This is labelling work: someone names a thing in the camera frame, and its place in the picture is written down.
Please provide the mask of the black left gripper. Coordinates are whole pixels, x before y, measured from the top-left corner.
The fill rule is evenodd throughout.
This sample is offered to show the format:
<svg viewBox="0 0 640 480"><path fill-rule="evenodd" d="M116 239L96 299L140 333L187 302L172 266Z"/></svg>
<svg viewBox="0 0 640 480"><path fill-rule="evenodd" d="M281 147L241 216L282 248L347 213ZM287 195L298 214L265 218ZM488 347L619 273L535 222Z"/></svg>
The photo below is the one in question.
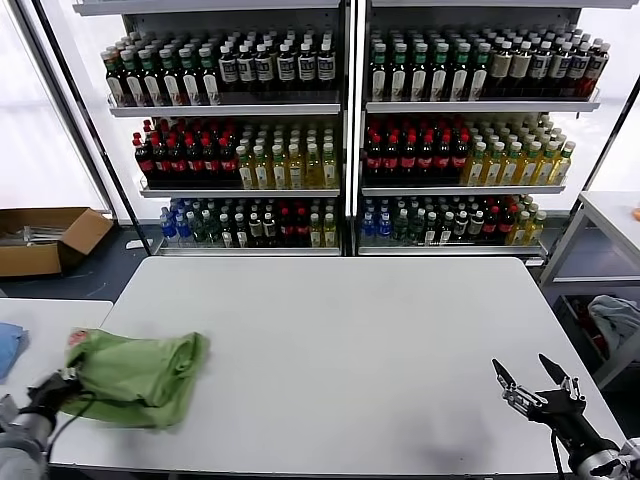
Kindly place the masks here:
<svg viewBox="0 0 640 480"><path fill-rule="evenodd" d="M38 385L29 387L27 413L55 416L61 407L81 392L78 371L75 367L65 367L46 377Z"/></svg>

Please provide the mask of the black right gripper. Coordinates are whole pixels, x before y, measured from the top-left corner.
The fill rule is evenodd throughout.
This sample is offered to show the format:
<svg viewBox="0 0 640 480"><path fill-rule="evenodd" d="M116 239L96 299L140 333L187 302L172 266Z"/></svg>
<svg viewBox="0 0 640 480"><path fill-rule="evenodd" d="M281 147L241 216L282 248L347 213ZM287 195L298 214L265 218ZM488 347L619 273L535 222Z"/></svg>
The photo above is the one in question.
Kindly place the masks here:
<svg viewBox="0 0 640 480"><path fill-rule="evenodd" d="M537 392L544 402L536 401L533 404L531 394L493 358L496 378L503 388L502 398L514 410L527 410L527 418L530 421L550 427L570 454L618 451L619 447L613 441L601 437L584 416L586 397L581 393L579 378L567 374L559 364L542 353L538 354L538 359L551 380L561 390Z"/></svg>

